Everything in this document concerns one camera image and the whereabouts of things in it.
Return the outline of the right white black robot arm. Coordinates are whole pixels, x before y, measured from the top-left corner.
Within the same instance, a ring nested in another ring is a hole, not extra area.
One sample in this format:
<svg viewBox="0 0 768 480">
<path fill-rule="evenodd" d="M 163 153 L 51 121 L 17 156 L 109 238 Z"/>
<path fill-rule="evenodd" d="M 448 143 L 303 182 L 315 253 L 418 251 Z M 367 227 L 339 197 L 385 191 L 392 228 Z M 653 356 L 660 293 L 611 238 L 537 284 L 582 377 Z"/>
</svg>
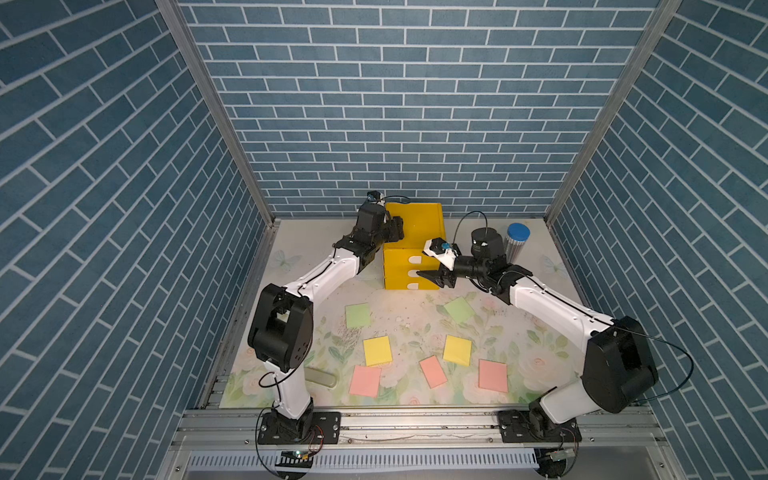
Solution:
<svg viewBox="0 0 768 480">
<path fill-rule="evenodd" d="M 425 241 L 423 253 L 439 262 L 418 275 L 440 288 L 459 278 L 485 293 L 544 321 L 584 354 L 575 381 L 555 387 L 528 406 L 528 424 L 540 433 L 583 414 L 619 413 L 658 381 L 648 337 L 630 317 L 614 319 L 591 310 L 547 287 L 528 269 L 508 261 L 503 239 L 493 228 L 476 229 L 471 253 L 437 237 Z"/>
</svg>

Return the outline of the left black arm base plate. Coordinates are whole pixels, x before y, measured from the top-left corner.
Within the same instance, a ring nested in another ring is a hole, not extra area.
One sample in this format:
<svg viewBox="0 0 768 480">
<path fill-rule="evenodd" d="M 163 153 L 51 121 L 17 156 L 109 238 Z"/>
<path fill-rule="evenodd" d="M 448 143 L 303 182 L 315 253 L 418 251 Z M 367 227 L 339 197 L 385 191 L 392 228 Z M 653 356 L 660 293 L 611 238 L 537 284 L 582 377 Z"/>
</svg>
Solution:
<svg viewBox="0 0 768 480">
<path fill-rule="evenodd" d="M 271 409 L 261 417 L 256 439 L 259 445 L 336 445 L 341 419 L 339 411 L 310 412 L 294 420 Z"/>
</svg>

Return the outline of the green sticky note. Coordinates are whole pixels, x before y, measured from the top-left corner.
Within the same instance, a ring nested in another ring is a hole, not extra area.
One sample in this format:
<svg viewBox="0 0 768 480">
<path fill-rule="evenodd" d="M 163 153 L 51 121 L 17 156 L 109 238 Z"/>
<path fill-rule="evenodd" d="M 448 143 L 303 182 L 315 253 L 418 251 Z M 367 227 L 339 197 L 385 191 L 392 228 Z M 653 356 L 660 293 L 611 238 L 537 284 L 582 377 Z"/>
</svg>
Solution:
<svg viewBox="0 0 768 480">
<path fill-rule="evenodd" d="M 455 298 L 444 304 L 443 307 L 457 324 L 464 324 L 476 315 L 474 309 L 464 297 Z"/>
<path fill-rule="evenodd" d="M 368 303 L 345 307 L 345 320 L 348 329 L 367 328 L 371 325 L 371 312 Z"/>
</svg>

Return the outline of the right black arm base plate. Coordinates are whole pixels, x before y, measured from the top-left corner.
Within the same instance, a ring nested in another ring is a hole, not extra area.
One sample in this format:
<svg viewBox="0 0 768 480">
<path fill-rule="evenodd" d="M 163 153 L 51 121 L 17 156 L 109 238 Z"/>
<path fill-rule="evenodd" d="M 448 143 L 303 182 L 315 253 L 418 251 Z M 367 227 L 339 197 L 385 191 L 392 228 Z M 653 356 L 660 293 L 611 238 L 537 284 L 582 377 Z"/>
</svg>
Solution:
<svg viewBox="0 0 768 480">
<path fill-rule="evenodd" d="M 566 443 L 582 441 L 575 419 L 555 424 L 542 412 L 503 410 L 497 414 L 504 443 Z"/>
</svg>

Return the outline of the blue-capped striped cylinder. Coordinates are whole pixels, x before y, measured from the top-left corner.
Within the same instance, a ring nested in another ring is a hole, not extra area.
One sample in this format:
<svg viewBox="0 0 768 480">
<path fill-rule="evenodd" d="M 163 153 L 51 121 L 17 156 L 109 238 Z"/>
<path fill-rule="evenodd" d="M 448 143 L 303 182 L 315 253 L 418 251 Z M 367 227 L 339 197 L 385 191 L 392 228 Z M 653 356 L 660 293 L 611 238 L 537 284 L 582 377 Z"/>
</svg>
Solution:
<svg viewBox="0 0 768 480">
<path fill-rule="evenodd" d="M 511 223 L 507 227 L 504 236 L 504 249 L 509 263 L 515 264 L 517 262 L 517 258 L 530 235 L 530 229 L 523 223 Z"/>
</svg>

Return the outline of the pink sticky note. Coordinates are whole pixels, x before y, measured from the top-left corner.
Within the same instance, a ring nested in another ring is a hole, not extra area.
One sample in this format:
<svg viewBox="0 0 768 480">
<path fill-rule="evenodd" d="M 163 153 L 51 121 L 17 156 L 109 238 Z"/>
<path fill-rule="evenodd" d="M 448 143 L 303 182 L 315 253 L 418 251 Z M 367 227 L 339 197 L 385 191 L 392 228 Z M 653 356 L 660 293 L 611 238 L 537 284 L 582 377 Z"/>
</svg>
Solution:
<svg viewBox="0 0 768 480">
<path fill-rule="evenodd" d="M 436 356 L 421 360 L 419 365 L 430 389 L 437 388 L 447 382 L 447 376 Z"/>
<path fill-rule="evenodd" d="M 506 394 L 509 391 L 507 365 L 481 359 L 478 364 L 478 387 Z"/>
<path fill-rule="evenodd" d="M 349 394 L 376 398 L 380 386 L 381 369 L 358 365 L 354 368 Z"/>
</svg>

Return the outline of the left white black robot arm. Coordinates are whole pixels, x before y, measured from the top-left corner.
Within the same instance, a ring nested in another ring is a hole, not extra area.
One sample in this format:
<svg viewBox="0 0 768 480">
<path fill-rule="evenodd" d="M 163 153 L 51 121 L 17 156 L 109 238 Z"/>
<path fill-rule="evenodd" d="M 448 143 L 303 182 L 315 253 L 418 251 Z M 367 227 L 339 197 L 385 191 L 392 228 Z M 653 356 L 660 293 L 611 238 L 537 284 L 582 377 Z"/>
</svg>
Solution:
<svg viewBox="0 0 768 480">
<path fill-rule="evenodd" d="M 313 343 L 314 308 L 362 272 L 384 244 L 403 238 L 403 220 L 388 212 L 385 197 L 370 191 L 351 232 L 333 244 L 320 264 L 286 285 L 262 289 L 247 344 L 266 368 L 270 382 L 260 386 L 274 391 L 271 413 L 287 427 L 308 427 L 314 409 L 303 367 Z"/>
</svg>

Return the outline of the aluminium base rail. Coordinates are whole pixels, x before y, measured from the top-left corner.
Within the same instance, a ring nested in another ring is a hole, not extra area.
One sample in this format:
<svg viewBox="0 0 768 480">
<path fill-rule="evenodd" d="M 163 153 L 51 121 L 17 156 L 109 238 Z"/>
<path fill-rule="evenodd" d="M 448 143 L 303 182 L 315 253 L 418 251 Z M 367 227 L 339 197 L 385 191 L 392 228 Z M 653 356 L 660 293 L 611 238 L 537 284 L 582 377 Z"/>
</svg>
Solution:
<svg viewBox="0 0 768 480">
<path fill-rule="evenodd" d="M 314 446 L 327 449 L 439 448 L 500 446 L 657 447 L 667 443 L 647 407 L 629 407 L 620 414 L 596 412 L 570 421 L 546 435 L 534 435 L 517 406 L 397 407 L 319 409 L 310 430 Z M 171 441 L 172 451 L 247 450 L 265 432 L 255 409 L 188 410 Z"/>
</svg>

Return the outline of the yellow three-drawer cabinet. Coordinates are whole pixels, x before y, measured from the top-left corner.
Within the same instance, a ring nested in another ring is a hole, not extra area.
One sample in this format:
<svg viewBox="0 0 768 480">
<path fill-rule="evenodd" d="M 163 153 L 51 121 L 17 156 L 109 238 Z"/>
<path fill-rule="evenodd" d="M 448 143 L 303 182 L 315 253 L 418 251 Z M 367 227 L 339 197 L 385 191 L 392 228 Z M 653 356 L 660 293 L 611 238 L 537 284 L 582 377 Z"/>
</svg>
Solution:
<svg viewBox="0 0 768 480">
<path fill-rule="evenodd" d="M 388 203 L 392 217 L 403 220 L 404 238 L 382 247 L 384 285 L 387 290 L 437 290 L 438 286 L 420 277 L 419 270 L 437 270 L 439 262 L 423 253 L 432 239 L 446 236 L 439 203 Z"/>
</svg>

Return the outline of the middle pink sticky note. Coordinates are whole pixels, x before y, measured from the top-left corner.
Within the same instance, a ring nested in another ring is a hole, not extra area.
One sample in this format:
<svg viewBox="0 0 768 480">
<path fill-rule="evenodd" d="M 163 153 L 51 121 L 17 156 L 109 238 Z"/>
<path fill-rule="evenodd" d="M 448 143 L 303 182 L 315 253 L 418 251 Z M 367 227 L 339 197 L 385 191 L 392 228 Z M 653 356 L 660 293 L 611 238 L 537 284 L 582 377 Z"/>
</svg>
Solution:
<svg viewBox="0 0 768 480">
<path fill-rule="evenodd" d="M 447 376 L 436 356 L 421 360 L 419 365 L 430 389 L 437 388 L 447 382 Z"/>
</svg>

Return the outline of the right pink sticky note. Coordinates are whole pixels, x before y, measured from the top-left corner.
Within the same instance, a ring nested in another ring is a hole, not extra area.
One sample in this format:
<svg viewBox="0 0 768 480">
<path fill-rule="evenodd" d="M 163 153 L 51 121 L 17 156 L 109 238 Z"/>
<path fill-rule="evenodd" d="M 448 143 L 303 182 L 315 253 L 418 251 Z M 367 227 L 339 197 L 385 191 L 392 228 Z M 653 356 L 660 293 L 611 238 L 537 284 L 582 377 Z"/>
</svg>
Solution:
<svg viewBox="0 0 768 480">
<path fill-rule="evenodd" d="M 507 365 L 481 359 L 478 364 L 478 387 L 506 394 L 509 391 Z"/>
</svg>

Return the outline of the yellow sticky note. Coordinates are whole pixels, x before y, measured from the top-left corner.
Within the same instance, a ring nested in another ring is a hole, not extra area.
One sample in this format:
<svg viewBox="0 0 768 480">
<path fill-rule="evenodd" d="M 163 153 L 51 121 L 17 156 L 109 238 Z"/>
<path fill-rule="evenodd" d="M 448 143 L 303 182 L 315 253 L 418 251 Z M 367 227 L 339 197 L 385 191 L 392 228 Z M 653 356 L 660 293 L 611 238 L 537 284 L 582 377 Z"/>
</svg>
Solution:
<svg viewBox="0 0 768 480">
<path fill-rule="evenodd" d="M 384 365 L 393 361 L 388 336 L 366 339 L 363 341 L 363 348 L 367 367 Z"/>
<path fill-rule="evenodd" d="M 469 367 L 471 364 L 472 341 L 447 335 L 443 349 L 443 359 L 446 362 Z"/>
</svg>

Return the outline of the translucent green eraser block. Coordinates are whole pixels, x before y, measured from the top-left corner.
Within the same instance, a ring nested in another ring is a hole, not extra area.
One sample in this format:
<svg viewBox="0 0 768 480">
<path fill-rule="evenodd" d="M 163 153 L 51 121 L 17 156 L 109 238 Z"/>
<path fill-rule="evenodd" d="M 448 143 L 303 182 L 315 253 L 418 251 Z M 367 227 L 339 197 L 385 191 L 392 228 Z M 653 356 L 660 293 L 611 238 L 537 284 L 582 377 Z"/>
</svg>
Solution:
<svg viewBox="0 0 768 480">
<path fill-rule="evenodd" d="M 312 367 L 305 367 L 304 372 L 305 379 L 308 382 L 315 383 L 329 389 L 334 388 L 337 384 L 337 377 L 332 373 Z"/>
</svg>

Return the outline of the left pink sticky note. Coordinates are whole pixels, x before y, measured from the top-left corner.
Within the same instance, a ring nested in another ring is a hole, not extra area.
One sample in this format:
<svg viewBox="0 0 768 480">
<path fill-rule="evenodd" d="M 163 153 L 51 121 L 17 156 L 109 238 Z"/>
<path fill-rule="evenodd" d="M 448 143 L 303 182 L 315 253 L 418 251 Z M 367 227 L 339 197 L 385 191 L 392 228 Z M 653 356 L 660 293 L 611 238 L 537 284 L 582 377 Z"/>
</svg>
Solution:
<svg viewBox="0 0 768 480">
<path fill-rule="evenodd" d="M 380 386 L 381 369 L 358 365 L 354 368 L 349 394 L 376 398 Z"/>
</svg>

